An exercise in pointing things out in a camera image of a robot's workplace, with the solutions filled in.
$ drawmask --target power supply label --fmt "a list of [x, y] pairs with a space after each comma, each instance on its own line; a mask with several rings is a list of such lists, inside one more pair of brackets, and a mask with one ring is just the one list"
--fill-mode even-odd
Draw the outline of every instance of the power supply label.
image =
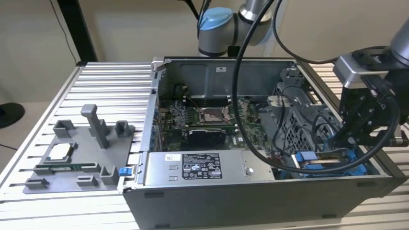
[[223, 178], [219, 153], [183, 154], [183, 167], [186, 180]]

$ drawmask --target circuit board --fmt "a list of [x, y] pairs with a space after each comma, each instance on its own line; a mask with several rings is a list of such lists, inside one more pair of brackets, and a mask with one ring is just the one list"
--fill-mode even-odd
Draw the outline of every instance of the circuit board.
[[[247, 149], [231, 104], [220, 107], [187, 107], [183, 101], [164, 104], [160, 109], [164, 151]], [[270, 151], [268, 136], [252, 101], [240, 99], [239, 109], [254, 145]]]

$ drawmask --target aluminum extrusion table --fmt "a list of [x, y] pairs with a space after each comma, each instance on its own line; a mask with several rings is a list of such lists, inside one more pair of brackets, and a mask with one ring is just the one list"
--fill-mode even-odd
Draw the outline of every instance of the aluminum extrusion table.
[[[334, 65], [312, 65], [319, 76], [342, 97], [343, 86]], [[123, 195], [118, 191], [23, 194], [25, 182], [54, 139], [53, 126], [71, 119], [87, 125], [80, 115], [84, 104], [99, 106], [98, 114], [111, 124], [127, 120], [136, 127], [128, 164], [139, 160], [142, 128], [151, 86], [151, 63], [88, 63], [78, 67], [41, 118], [30, 136], [0, 175], [0, 229], [139, 229]], [[409, 125], [403, 126], [408, 132]], [[409, 175], [409, 148], [384, 148]], [[367, 200], [342, 219], [311, 220], [223, 230], [390, 230], [409, 229], [409, 182], [387, 197]]]

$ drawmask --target barcode sticker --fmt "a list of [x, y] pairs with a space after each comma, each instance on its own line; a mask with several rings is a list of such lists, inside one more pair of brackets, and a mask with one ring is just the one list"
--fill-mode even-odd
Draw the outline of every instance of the barcode sticker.
[[216, 72], [220, 73], [220, 72], [226, 72], [227, 71], [227, 67], [216, 67]]
[[166, 161], [180, 161], [182, 156], [180, 154], [167, 154]]

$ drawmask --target wire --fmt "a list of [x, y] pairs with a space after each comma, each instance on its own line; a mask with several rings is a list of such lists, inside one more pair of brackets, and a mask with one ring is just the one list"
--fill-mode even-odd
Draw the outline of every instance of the wire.
[[174, 86], [174, 92], [172, 92], [172, 97], [171, 97], [171, 98], [175, 98], [175, 97], [176, 97], [176, 89], [178, 89], [179, 86], [186, 86], [186, 84], [184, 84], [184, 83], [179, 83], [179, 84], [176, 84], [176, 85]]
[[268, 107], [268, 103], [267, 103], [267, 102], [266, 102], [266, 103], [260, 103], [260, 104], [258, 104], [258, 105], [255, 106], [255, 110], [259, 111], [259, 109], [263, 109], [263, 108], [266, 108], [266, 107]]
[[200, 18], [198, 20], [198, 26], [196, 26], [196, 29], [198, 29], [198, 37], [199, 37], [199, 32], [200, 32], [200, 24], [203, 23], [203, 19], [204, 19], [204, 14], [206, 14], [206, 11], [208, 10], [210, 6], [211, 6], [211, 3], [212, 3], [212, 0], [204, 0], [203, 2], [203, 6], [200, 8]]
[[[279, 33], [278, 33], [278, 14], [279, 14], [279, 8], [280, 8], [280, 5], [282, 5], [282, 2], [283, 0], [279, 0], [278, 2], [278, 6], [276, 6], [276, 10], [275, 10], [275, 13], [274, 13], [274, 34], [275, 34], [275, 37], [276, 37], [276, 40], [278, 40], [278, 43], [280, 44], [282, 48], [286, 50], [286, 52], [294, 56], [296, 59], [304, 61], [304, 62], [308, 62], [308, 63], [312, 63], [312, 64], [326, 64], [326, 63], [331, 63], [331, 62], [335, 62], [339, 57], [335, 57], [332, 59], [328, 59], [328, 60], [324, 60], [324, 61], [314, 61], [314, 60], [310, 60], [310, 59], [306, 59], [303, 57], [300, 57], [298, 54], [295, 54], [288, 48], [287, 46], [284, 45], [280, 37], [279, 37]], [[364, 48], [364, 49], [384, 49], [386, 46], [372, 46], [372, 47], [368, 47], [368, 48]]]
[[323, 152], [316, 152], [316, 154], [327, 154], [327, 153], [335, 153], [335, 152], [339, 152], [339, 151], [350, 151], [350, 148], [339, 148], [339, 149], [335, 149], [332, 151], [323, 151]]
[[71, 49], [71, 46], [70, 46], [69, 36], [67, 36], [66, 30], [65, 30], [65, 27], [63, 27], [63, 25], [62, 25], [61, 18], [59, 18], [59, 16], [58, 16], [58, 12], [57, 12], [57, 8], [54, 7], [53, 0], [50, 0], [50, 4], [51, 4], [51, 7], [53, 7], [54, 14], [57, 15], [57, 18], [58, 18], [58, 22], [59, 22], [61, 28], [62, 28], [63, 33], [65, 33], [66, 42], [67, 42], [67, 46], [69, 46], [69, 49], [70, 49], [71, 56], [72, 56], [72, 58], [74, 58], [74, 60], [75, 60], [75, 64], [78, 64], [78, 59], [76, 59], [75, 53], [72, 52], [72, 49]]
[[328, 141], [331, 140], [331, 138], [334, 138], [334, 136], [330, 136], [330, 137], [327, 138], [327, 140], [324, 141], [323, 151], [326, 151], [327, 143], [328, 143]]
[[284, 91], [290, 88], [298, 88], [298, 89], [303, 89], [302, 86], [298, 86], [298, 85], [290, 85], [287, 86], [283, 90], [282, 90], [282, 95], [284, 95]]
[[284, 97], [282, 95], [282, 115], [280, 115], [280, 122], [279, 122], [278, 130], [276, 130], [276, 133], [275, 133], [275, 136], [274, 136], [274, 147], [282, 153], [282, 155], [291, 157], [291, 154], [287, 153], [282, 148], [279, 148], [279, 146], [276, 144], [279, 132], [283, 128], [284, 116], [286, 116], [286, 105], [284, 105]]
[[198, 107], [199, 111], [202, 111], [203, 109], [199, 107], [199, 105], [195, 103], [195, 101], [192, 100], [192, 98], [190, 96], [187, 96], [187, 98], [192, 101], [192, 103], [195, 104], [195, 106]]
[[192, 0], [180, 0], [180, 1], [184, 1], [186, 4], [190, 6], [191, 11], [192, 11], [192, 13], [194, 13], [194, 15], [195, 15], [196, 20], [199, 20], [199, 13], [198, 13], [198, 10], [196, 10], [196, 7], [195, 7], [195, 4], [194, 4]]
[[319, 121], [319, 118], [323, 118], [326, 123], [322, 123], [322, 125], [324, 124], [328, 124], [331, 126], [331, 128], [335, 130], [335, 131], [339, 131], [339, 129], [336, 128], [335, 124], [331, 123], [330, 119], [327, 117], [324, 117], [324, 115], [322, 113], [318, 114], [318, 116], [315, 117], [315, 120], [314, 120], [314, 130], [312, 130], [312, 140], [314, 140], [314, 143], [315, 143], [315, 150], [318, 151], [318, 146], [319, 146], [319, 143], [318, 143], [318, 130], [319, 130], [319, 126], [316, 125], [318, 121]]
[[18, 149], [17, 149], [17, 148], [14, 148], [14, 147], [11, 147], [11, 146], [9, 146], [9, 145], [3, 145], [3, 144], [0, 144], [0, 146], [3, 146], [3, 147], [6, 147], [6, 148], [9, 148], [9, 149], [11, 149], [11, 150], [17, 150], [17, 151], [18, 151]]
[[320, 169], [320, 170], [311, 170], [311, 169], [300, 169], [300, 168], [295, 168], [295, 167], [290, 167], [287, 165], [283, 165], [280, 162], [275, 161], [275, 159], [270, 159], [267, 158], [256, 149], [255, 145], [252, 144], [252, 141], [248, 137], [248, 134], [246, 132], [246, 128], [242, 122], [242, 118], [240, 118], [240, 112], [239, 112], [239, 100], [238, 100], [238, 82], [239, 82], [239, 72], [240, 72], [240, 64], [243, 61], [243, 57], [244, 57], [244, 52], [247, 50], [248, 44], [251, 42], [251, 38], [252, 35], [255, 33], [255, 30], [258, 29], [259, 23], [262, 21], [262, 18], [264, 16], [264, 14], [267, 13], [272, 3], [275, 0], [268, 0], [262, 8], [260, 13], [258, 14], [258, 17], [251, 25], [250, 31], [246, 35], [244, 41], [243, 41], [243, 45], [240, 47], [239, 50], [239, 54], [236, 57], [236, 62], [235, 62], [235, 67], [234, 67], [234, 81], [232, 81], [232, 102], [234, 102], [234, 111], [235, 111], [235, 117], [236, 117], [236, 124], [239, 127], [239, 130], [242, 132], [242, 137], [250, 147], [250, 150], [252, 151], [252, 153], [255, 154], [255, 156], [268, 165], [282, 169], [282, 170], [287, 170], [295, 173], [303, 173], [303, 174], [328, 174], [328, 173], [338, 173], [338, 172], [344, 172], [346, 170], [362, 165], [363, 163], [366, 163], [374, 156], [375, 154], [382, 150], [382, 148], [386, 146], [387, 142], [390, 142], [391, 140], [391, 136], [394, 135], [395, 129], [399, 125], [399, 121], [400, 121], [400, 108], [399, 108], [399, 104], [394, 98], [394, 96], [388, 95], [384, 97], [383, 103], [387, 104], [387, 106], [390, 106], [390, 110], [391, 110], [391, 122], [390, 122], [390, 126], [388, 129], [386, 131], [384, 136], [382, 137], [382, 139], [379, 140], [378, 144], [371, 148], [371, 150], [354, 162], [348, 163], [347, 165], [343, 165], [340, 167], [336, 168], [330, 168], [330, 169]]

